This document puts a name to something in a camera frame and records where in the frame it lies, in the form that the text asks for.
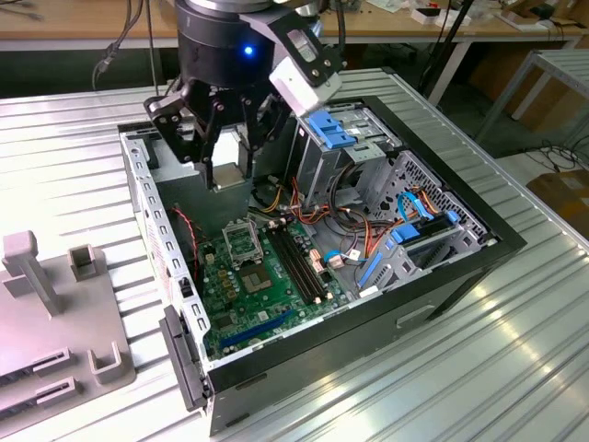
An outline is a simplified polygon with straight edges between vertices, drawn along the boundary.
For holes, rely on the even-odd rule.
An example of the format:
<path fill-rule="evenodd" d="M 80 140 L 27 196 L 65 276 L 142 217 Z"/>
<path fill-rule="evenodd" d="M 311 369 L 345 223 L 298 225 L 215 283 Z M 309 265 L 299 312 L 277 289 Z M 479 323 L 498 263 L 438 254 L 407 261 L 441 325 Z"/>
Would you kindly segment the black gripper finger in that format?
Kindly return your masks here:
<path fill-rule="evenodd" d="M 251 89 L 240 97 L 247 153 L 246 176 L 252 177 L 254 155 L 268 142 L 275 141 L 289 118 L 289 105 L 274 89 Z"/>
<path fill-rule="evenodd" d="M 210 97 L 211 88 L 201 81 L 188 81 L 166 97 L 157 96 L 144 102 L 145 111 L 176 159 L 191 162 L 200 173 L 207 189 L 213 188 L 213 151 L 221 129 L 224 105 Z M 191 140 L 179 133 L 181 112 L 195 119 Z"/>

